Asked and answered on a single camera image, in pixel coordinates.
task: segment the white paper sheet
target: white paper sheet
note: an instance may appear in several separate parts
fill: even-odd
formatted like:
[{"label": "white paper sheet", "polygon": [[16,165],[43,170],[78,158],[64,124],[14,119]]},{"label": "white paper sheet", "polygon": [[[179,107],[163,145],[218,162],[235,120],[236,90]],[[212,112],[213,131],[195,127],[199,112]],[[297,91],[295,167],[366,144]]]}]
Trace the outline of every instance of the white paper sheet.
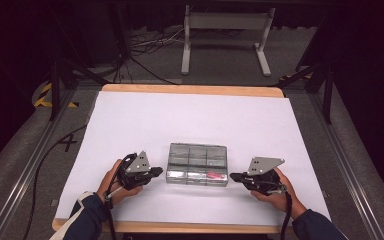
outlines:
[{"label": "white paper sheet", "polygon": [[195,94],[100,92],[55,218],[67,219],[77,197],[96,191],[116,159],[146,150],[164,169],[137,196],[113,209],[115,221],[282,225],[284,214],[242,184],[167,184],[170,143],[227,146],[228,171],[254,156],[285,159],[280,169],[308,208],[329,213],[288,99]]}]

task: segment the left hand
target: left hand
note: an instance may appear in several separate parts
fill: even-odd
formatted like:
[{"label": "left hand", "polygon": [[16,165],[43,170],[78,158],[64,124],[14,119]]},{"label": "left hand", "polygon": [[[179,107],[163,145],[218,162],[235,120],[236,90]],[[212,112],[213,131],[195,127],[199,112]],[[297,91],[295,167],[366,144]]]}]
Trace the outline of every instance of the left hand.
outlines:
[{"label": "left hand", "polygon": [[[96,194],[98,194],[98,196],[101,199],[103,204],[105,204],[104,193],[105,193],[105,191],[108,190],[108,186],[110,185],[111,179],[114,176],[115,172],[117,171],[117,167],[121,164],[121,162],[122,162],[122,160],[120,160],[120,159],[115,162],[115,164],[111,168],[111,170],[105,174],[104,178],[102,179],[101,185],[99,186],[98,191],[96,191]],[[120,184],[118,182],[115,182],[112,185],[111,192],[115,191],[119,187],[120,187]],[[133,188],[130,191],[127,191],[124,188],[121,189],[116,194],[114,194],[114,196],[112,197],[113,206],[115,206],[117,203],[121,202],[126,197],[137,195],[140,191],[142,191],[142,189],[143,189],[142,186]]]}]

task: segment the dark blue sleeve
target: dark blue sleeve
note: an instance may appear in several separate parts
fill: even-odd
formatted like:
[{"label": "dark blue sleeve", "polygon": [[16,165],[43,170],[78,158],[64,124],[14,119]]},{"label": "dark blue sleeve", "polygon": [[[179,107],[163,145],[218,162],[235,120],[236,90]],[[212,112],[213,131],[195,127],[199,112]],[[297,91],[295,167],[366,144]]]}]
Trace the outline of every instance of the dark blue sleeve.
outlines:
[{"label": "dark blue sleeve", "polygon": [[52,236],[51,240],[95,240],[106,221],[105,209],[96,193],[86,192],[73,207],[70,219]]},{"label": "dark blue sleeve", "polygon": [[344,234],[320,213],[308,209],[292,222],[295,235],[300,240],[346,240]]}]

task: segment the clear compartment box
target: clear compartment box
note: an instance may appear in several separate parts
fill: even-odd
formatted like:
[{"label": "clear compartment box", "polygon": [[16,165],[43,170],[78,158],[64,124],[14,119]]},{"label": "clear compartment box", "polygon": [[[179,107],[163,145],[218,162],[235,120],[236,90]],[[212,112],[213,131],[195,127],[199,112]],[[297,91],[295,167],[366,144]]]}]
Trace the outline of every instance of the clear compartment box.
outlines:
[{"label": "clear compartment box", "polygon": [[166,171],[167,183],[225,187],[227,148],[217,145],[172,143]]}]

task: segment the human hand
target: human hand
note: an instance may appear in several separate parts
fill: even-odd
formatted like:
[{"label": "human hand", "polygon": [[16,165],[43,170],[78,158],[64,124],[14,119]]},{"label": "human hand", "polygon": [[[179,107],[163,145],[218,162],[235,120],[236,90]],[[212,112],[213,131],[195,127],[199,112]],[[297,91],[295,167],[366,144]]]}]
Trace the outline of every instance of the human hand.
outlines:
[{"label": "human hand", "polygon": [[[279,175],[280,182],[286,186],[286,190],[292,197],[292,211],[291,211],[291,217],[293,219],[296,219],[301,214],[303,214],[305,211],[307,211],[307,208],[299,201],[295,194],[295,190],[292,187],[291,182],[289,179],[280,171],[278,168],[274,168],[274,171],[276,171],[277,175]],[[282,212],[286,212],[286,195],[285,194],[277,194],[273,193],[270,196],[266,196],[262,193],[259,193],[257,191],[251,191],[251,195],[257,198],[259,201],[270,203],[274,208],[277,210],[280,210]]]},{"label": "human hand", "polygon": [[[105,174],[104,178],[102,179],[101,185],[99,186],[98,191],[96,191],[96,194],[98,194],[98,196],[101,199],[102,203],[105,203],[104,193],[108,190],[108,187],[109,187],[109,185],[111,183],[111,179],[114,176],[115,172],[117,171],[117,168],[121,164],[121,162],[122,162],[122,160],[120,160],[120,159],[115,162],[115,164],[111,168],[111,170],[108,171]],[[111,192],[115,191],[119,187],[121,187],[120,183],[119,182],[114,182],[114,184],[111,187]],[[128,191],[128,190],[123,188],[120,191],[118,191],[117,193],[115,193],[114,196],[112,196],[112,198],[111,198],[112,199],[111,200],[112,204],[116,205],[117,203],[121,202],[126,197],[135,196],[140,191],[142,191],[142,189],[143,189],[142,186],[133,188],[130,191]]]}]

